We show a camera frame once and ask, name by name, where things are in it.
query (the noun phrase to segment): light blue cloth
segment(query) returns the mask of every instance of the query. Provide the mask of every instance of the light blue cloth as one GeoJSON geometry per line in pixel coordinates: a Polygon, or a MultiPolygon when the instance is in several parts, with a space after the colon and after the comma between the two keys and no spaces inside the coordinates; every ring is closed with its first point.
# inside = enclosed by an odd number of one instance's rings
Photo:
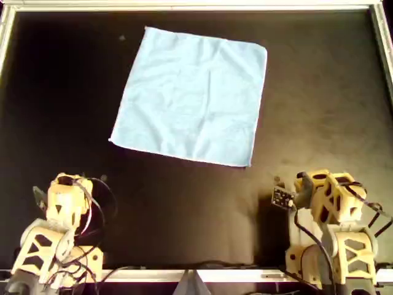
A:
{"type": "Polygon", "coordinates": [[[137,151],[250,166],[266,62],[257,44],[147,27],[109,140],[137,151]]]}

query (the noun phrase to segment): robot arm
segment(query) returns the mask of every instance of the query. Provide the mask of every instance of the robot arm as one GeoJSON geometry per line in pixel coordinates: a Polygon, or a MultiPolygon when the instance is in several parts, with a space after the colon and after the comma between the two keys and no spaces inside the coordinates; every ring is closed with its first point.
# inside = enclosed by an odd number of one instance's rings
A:
{"type": "Polygon", "coordinates": [[[103,253],[92,246],[74,246],[82,215],[91,217],[93,184],[79,175],[60,173],[51,182],[46,219],[35,220],[21,236],[21,250],[12,267],[9,294],[54,294],[59,288],[101,279],[103,253]]]}
{"type": "Polygon", "coordinates": [[[295,191],[275,187],[272,198],[290,211],[288,273],[331,294],[375,294],[378,243],[359,223],[366,190],[349,173],[319,170],[299,173],[295,191]]]}

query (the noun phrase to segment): black tabletop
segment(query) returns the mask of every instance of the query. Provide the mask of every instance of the black tabletop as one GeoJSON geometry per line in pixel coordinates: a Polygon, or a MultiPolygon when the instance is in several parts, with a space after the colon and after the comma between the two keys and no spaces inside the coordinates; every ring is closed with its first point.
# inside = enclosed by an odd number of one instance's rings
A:
{"type": "Polygon", "coordinates": [[[274,176],[346,170],[382,204],[393,188],[393,124],[366,11],[19,12],[0,94],[0,267],[42,217],[32,186],[62,171],[107,175],[120,205],[101,245],[110,265],[276,266],[289,241],[286,213],[269,206],[274,176]],[[145,26],[267,48],[250,168],[108,142],[145,26]]]}

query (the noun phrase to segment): metal frame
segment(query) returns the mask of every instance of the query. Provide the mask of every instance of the metal frame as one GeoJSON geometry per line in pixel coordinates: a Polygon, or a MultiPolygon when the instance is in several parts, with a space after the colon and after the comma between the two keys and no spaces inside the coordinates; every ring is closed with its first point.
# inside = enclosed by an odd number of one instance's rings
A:
{"type": "MultiPolygon", "coordinates": [[[[111,269],[103,270],[105,277],[111,269]]],[[[108,283],[179,283],[185,269],[122,269],[114,272],[108,283]]],[[[296,282],[277,269],[198,269],[191,270],[205,283],[288,283],[296,282]]],[[[11,270],[0,270],[10,273],[11,270]]],[[[378,284],[393,283],[393,269],[379,269],[376,273],[378,284]]]]}
{"type": "MultiPolygon", "coordinates": [[[[155,11],[155,10],[343,10],[368,9],[378,41],[393,104],[393,45],[381,0],[3,0],[0,23],[0,78],[17,12],[155,11]]],[[[104,270],[103,275],[111,270],[104,270]]],[[[179,282],[185,270],[119,270],[111,282],[179,282]]],[[[286,282],[293,279],[279,270],[197,270],[205,282],[286,282]]],[[[379,283],[392,283],[393,270],[380,270],[379,283]]]]}

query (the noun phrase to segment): black cable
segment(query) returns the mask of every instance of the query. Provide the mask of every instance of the black cable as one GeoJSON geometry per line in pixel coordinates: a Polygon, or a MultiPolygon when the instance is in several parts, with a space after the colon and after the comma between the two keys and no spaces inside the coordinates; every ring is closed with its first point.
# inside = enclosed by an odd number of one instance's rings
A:
{"type": "Polygon", "coordinates": [[[80,265],[81,267],[83,267],[91,276],[91,278],[94,281],[94,291],[96,293],[96,295],[99,295],[99,289],[98,289],[98,285],[97,285],[97,279],[96,279],[96,275],[94,274],[94,272],[87,266],[84,265],[83,263],[81,263],[80,261],[77,261],[76,264],[80,265]]]}
{"type": "Polygon", "coordinates": [[[99,183],[101,183],[106,188],[108,193],[111,195],[112,200],[113,200],[113,204],[114,204],[114,210],[113,210],[113,214],[112,214],[112,219],[115,219],[116,216],[117,216],[117,213],[119,212],[119,203],[118,203],[117,198],[116,198],[115,194],[113,193],[112,189],[105,183],[105,181],[102,181],[99,178],[91,177],[91,178],[88,178],[88,179],[89,180],[98,181],[99,183]]]}
{"type": "Polygon", "coordinates": [[[50,285],[53,283],[53,279],[54,279],[59,273],[66,273],[66,274],[68,274],[70,277],[72,277],[72,279],[73,279],[74,281],[77,280],[77,278],[74,277],[74,274],[75,274],[76,272],[69,272],[68,270],[58,270],[58,271],[56,271],[55,273],[53,273],[53,275],[51,275],[50,278],[44,283],[44,290],[45,290],[46,288],[48,288],[48,286],[50,286],[50,285]]]}
{"type": "Polygon", "coordinates": [[[327,264],[329,266],[329,280],[331,281],[332,286],[333,286],[333,293],[334,293],[334,295],[337,295],[336,284],[334,282],[333,265],[332,265],[332,261],[330,259],[330,256],[327,253],[325,247],[322,245],[321,241],[319,241],[315,237],[315,235],[313,235],[308,229],[306,229],[305,227],[303,227],[302,225],[299,224],[299,221],[298,221],[298,210],[297,210],[296,207],[294,207],[294,209],[295,209],[295,225],[300,230],[302,230],[306,235],[308,235],[315,242],[315,244],[317,244],[319,249],[321,249],[322,254],[324,255],[325,260],[326,260],[326,262],[327,262],[327,264]]]}
{"type": "Polygon", "coordinates": [[[280,271],[282,271],[288,277],[293,278],[294,280],[298,281],[299,283],[303,283],[303,284],[309,286],[310,288],[312,288],[313,290],[320,292],[320,289],[318,289],[316,286],[314,286],[313,284],[309,283],[308,281],[305,281],[304,279],[302,279],[298,275],[296,275],[296,274],[294,274],[292,272],[288,272],[285,269],[280,269],[280,271]]]}
{"type": "Polygon", "coordinates": [[[378,236],[380,236],[385,230],[387,230],[392,224],[393,224],[393,216],[387,214],[386,212],[384,212],[383,210],[377,208],[374,206],[374,203],[370,203],[368,201],[366,201],[365,199],[363,199],[357,192],[355,192],[350,186],[359,186],[362,187],[363,189],[365,189],[363,187],[363,184],[361,184],[358,181],[353,181],[351,183],[342,183],[342,186],[344,186],[355,198],[357,198],[358,200],[360,200],[361,202],[363,202],[366,206],[368,206],[369,208],[371,208],[372,210],[374,210],[375,212],[377,212],[379,215],[382,215],[386,218],[389,218],[389,222],[387,224],[385,224],[379,231],[377,231],[375,233],[375,237],[377,238],[378,236]]]}
{"type": "MultiPolygon", "coordinates": [[[[85,250],[81,247],[81,246],[77,246],[83,253],[85,253],[85,250]]],[[[88,258],[86,258],[86,266],[88,267],[88,258]]],[[[87,282],[87,271],[84,272],[84,276],[85,276],[85,283],[83,284],[83,288],[82,288],[82,292],[80,292],[80,294],[82,295],[83,292],[85,291],[85,287],[86,287],[86,282],[87,282]]],[[[72,293],[71,295],[74,295],[75,290],[78,288],[79,286],[79,282],[81,281],[82,276],[80,276],[80,279],[75,282],[75,285],[72,288],[72,293]]]]}
{"type": "MultiPolygon", "coordinates": [[[[383,208],[381,206],[381,204],[379,203],[372,203],[373,206],[377,206],[378,209],[380,209],[381,211],[383,211],[383,208]]],[[[379,216],[381,216],[378,212],[375,213],[373,219],[371,219],[370,223],[368,223],[368,228],[371,228],[371,226],[373,226],[374,222],[379,218],[379,216]]]]}
{"type": "MultiPolygon", "coordinates": [[[[81,185],[81,183],[78,183],[77,181],[74,181],[73,183],[74,183],[76,186],[80,187],[80,188],[83,190],[83,192],[85,193],[85,196],[86,196],[89,200],[91,200],[91,201],[97,206],[97,208],[98,208],[98,210],[99,210],[99,212],[100,212],[100,214],[101,214],[101,220],[102,220],[102,228],[101,228],[101,231],[102,231],[102,233],[103,233],[103,235],[104,235],[104,228],[105,228],[105,226],[106,226],[106,222],[105,222],[105,215],[104,215],[103,210],[101,209],[101,206],[100,206],[99,203],[90,195],[90,193],[86,190],[86,188],[85,188],[83,185],[81,185]]],[[[73,259],[73,260],[71,260],[71,261],[69,261],[69,262],[63,263],[63,262],[59,261],[59,263],[60,263],[61,266],[64,267],[64,268],[67,268],[67,267],[69,267],[70,265],[75,264],[77,261],[81,260],[82,258],[86,257],[88,254],[90,254],[92,251],[94,251],[95,248],[99,247],[99,245],[101,244],[102,240],[103,240],[103,236],[102,236],[101,239],[97,242],[96,245],[94,245],[93,247],[91,247],[88,251],[84,252],[83,255],[81,255],[81,256],[79,256],[79,257],[77,257],[77,258],[75,258],[75,259],[73,259]]]]}
{"type": "Polygon", "coordinates": [[[302,255],[300,256],[300,273],[301,273],[301,275],[302,275],[302,278],[304,277],[304,275],[303,275],[303,256],[304,256],[304,254],[306,253],[306,251],[307,251],[308,249],[310,249],[312,246],[314,246],[314,245],[310,245],[310,246],[306,247],[306,248],[303,250],[302,255]]]}

